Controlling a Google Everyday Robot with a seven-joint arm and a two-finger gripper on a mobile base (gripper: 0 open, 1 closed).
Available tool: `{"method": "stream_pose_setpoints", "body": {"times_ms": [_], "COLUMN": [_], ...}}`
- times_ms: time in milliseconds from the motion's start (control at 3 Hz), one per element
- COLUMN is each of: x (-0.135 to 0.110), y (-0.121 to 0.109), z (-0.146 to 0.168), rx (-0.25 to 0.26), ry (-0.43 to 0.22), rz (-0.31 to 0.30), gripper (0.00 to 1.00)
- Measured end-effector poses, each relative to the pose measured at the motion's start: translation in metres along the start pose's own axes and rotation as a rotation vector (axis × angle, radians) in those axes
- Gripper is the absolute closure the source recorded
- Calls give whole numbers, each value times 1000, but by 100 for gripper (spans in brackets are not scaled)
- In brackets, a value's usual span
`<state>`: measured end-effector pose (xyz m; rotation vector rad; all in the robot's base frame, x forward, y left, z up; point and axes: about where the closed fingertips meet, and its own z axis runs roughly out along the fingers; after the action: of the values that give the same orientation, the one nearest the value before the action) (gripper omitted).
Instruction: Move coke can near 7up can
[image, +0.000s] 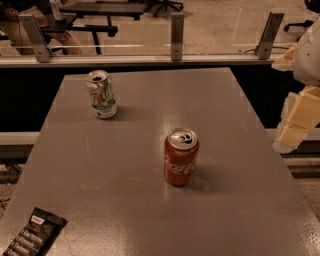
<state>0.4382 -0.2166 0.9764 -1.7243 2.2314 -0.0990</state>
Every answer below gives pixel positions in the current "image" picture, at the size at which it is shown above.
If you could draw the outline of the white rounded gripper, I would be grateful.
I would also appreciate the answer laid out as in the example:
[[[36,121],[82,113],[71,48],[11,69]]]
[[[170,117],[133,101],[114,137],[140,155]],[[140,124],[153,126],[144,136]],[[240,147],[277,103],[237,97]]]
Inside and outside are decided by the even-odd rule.
[[[271,67],[282,72],[293,70],[296,80],[309,85],[299,93],[290,92],[284,101],[272,146],[276,152],[288,154],[320,123],[320,17],[297,45],[291,46]]]

